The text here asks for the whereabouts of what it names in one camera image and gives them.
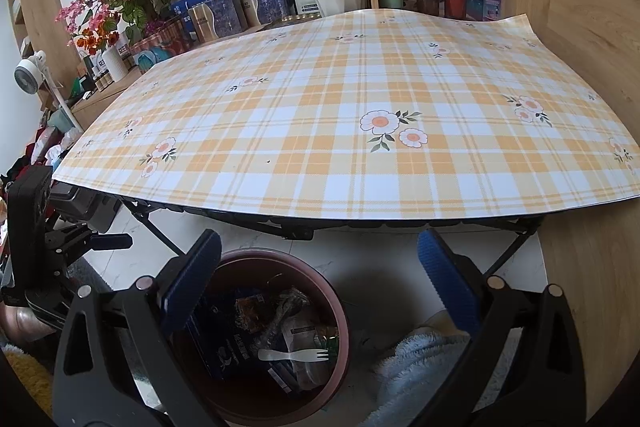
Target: snack package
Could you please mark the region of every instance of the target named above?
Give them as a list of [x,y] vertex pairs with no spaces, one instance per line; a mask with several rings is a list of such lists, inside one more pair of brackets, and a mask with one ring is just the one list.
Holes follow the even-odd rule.
[[[290,353],[301,349],[314,349],[316,347],[316,324],[318,314],[311,306],[289,317],[282,323],[282,334]],[[291,362],[296,374],[296,380],[300,389],[311,391],[316,387],[326,384],[331,377],[328,360],[324,362]]]

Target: red cup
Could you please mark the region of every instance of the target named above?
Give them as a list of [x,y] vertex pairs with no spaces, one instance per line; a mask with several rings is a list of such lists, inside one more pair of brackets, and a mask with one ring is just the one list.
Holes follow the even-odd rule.
[[466,0],[444,0],[444,16],[447,19],[466,19]]

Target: black metal frame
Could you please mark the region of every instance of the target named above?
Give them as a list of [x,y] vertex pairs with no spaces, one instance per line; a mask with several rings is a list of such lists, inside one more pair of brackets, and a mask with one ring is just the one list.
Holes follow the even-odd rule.
[[353,229],[378,229],[386,225],[392,229],[431,227],[453,227],[455,225],[479,225],[495,230],[514,232],[516,238],[485,272],[485,275],[496,273],[511,257],[520,249],[529,237],[539,229],[544,215],[511,216],[511,217],[487,217],[478,219],[431,219],[431,220],[357,220],[357,219],[310,219],[302,217],[257,216],[255,214],[239,214],[236,212],[223,212],[220,210],[208,210],[206,208],[193,208],[179,204],[156,203],[128,196],[113,195],[122,201],[129,212],[149,232],[153,233],[160,241],[178,255],[184,252],[176,246],[156,225],[149,219],[149,215],[156,210],[166,209],[172,212],[187,212],[197,216],[205,216],[216,221],[254,230],[255,232],[269,233],[293,241],[311,241],[316,230],[335,229],[338,227],[351,227]]

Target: white fan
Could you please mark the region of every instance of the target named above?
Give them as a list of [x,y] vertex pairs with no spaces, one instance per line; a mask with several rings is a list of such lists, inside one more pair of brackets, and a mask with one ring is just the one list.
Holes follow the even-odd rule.
[[43,51],[37,52],[33,57],[25,58],[21,60],[18,66],[15,68],[14,73],[15,81],[25,93],[36,94],[43,82],[46,82],[47,87],[53,93],[58,100],[60,108],[71,120],[71,123],[75,125],[80,132],[84,132],[76,117],[66,105],[65,99],[60,94],[60,87],[54,83],[51,78],[49,68],[47,68],[47,54]]

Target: wooden desk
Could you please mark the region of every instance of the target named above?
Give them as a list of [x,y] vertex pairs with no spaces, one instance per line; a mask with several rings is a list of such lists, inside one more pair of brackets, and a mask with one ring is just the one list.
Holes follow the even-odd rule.
[[89,129],[91,124],[140,76],[142,76],[142,73],[140,73],[138,67],[135,67],[121,81],[114,82],[104,91],[97,91],[88,100],[81,100],[76,103],[71,108],[71,112],[82,128],[84,130]]

